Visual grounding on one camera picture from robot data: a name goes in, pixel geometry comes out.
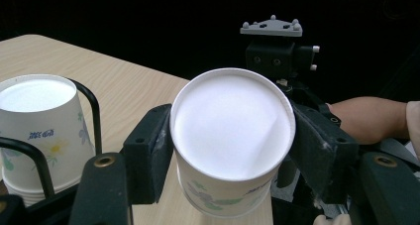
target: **wooden table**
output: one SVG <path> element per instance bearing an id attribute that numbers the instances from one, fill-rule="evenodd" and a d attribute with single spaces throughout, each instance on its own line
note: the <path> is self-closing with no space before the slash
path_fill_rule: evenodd
<path id="1" fill-rule="evenodd" d="M 31 73 L 68 77 L 84 84 L 98 98 L 103 152 L 119 152 L 131 131 L 152 108 L 172 103 L 188 82 L 173 75 L 43 36 L 26 35 L 0 42 L 0 81 Z M 92 114 L 80 96 L 90 138 Z M 269 195 L 252 213 L 237 219 L 206 216 L 182 194 L 173 157 L 158 204 L 134 205 L 135 224 L 272 224 Z"/>

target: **person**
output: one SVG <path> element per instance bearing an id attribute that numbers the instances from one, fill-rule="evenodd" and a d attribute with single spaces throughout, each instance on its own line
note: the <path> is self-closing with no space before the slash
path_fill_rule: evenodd
<path id="1" fill-rule="evenodd" d="M 420 101 L 398 102 L 380 97 L 361 96 L 327 104 L 341 119 L 340 128 L 360 145 L 371 145 L 386 138 L 411 141 L 420 161 Z M 351 225 L 349 214 L 333 219 L 315 218 L 314 225 Z"/>

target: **black background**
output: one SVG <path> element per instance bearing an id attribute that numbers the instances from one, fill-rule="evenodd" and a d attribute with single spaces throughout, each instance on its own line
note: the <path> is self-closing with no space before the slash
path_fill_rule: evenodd
<path id="1" fill-rule="evenodd" d="M 245 67 L 244 22 L 298 19 L 317 45 L 299 79 L 324 101 L 420 100 L 419 0 L 0 0 L 0 38 L 40 34 L 191 79 Z"/>

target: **stacked cups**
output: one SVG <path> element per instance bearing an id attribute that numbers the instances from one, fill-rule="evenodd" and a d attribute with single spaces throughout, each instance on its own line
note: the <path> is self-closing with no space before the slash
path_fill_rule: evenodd
<path id="1" fill-rule="evenodd" d="M 56 75 L 23 75 L 0 83 L 0 137 L 26 142 L 44 154 L 55 193 L 79 183 L 95 154 L 77 88 Z M 34 161 L 10 149 L 1 154 L 9 193 L 22 196 L 27 206 L 44 199 Z"/>
<path id="2" fill-rule="evenodd" d="M 178 179 L 201 212 L 238 217 L 256 209 L 293 142 L 295 121 L 265 77 L 220 68 L 192 79 L 170 113 Z"/>

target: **black curved rod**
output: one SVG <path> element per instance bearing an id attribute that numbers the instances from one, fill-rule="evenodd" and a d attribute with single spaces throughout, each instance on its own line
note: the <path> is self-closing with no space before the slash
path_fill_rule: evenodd
<path id="1" fill-rule="evenodd" d="M 101 136 L 101 114 L 99 112 L 99 102 L 96 99 L 95 95 L 83 84 L 77 82 L 74 79 L 70 79 L 75 85 L 76 88 L 86 96 L 89 100 L 90 107 L 92 107 L 92 116 L 93 116 L 93 128 L 94 128 L 94 137 L 95 137 L 95 151 L 96 156 L 102 154 L 102 136 Z"/>
<path id="2" fill-rule="evenodd" d="M 0 147 L 18 151 L 30 157 L 37 167 L 46 198 L 53 196 L 53 181 L 50 175 L 49 165 L 44 154 L 31 144 L 9 138 L 0 137 Z"/>

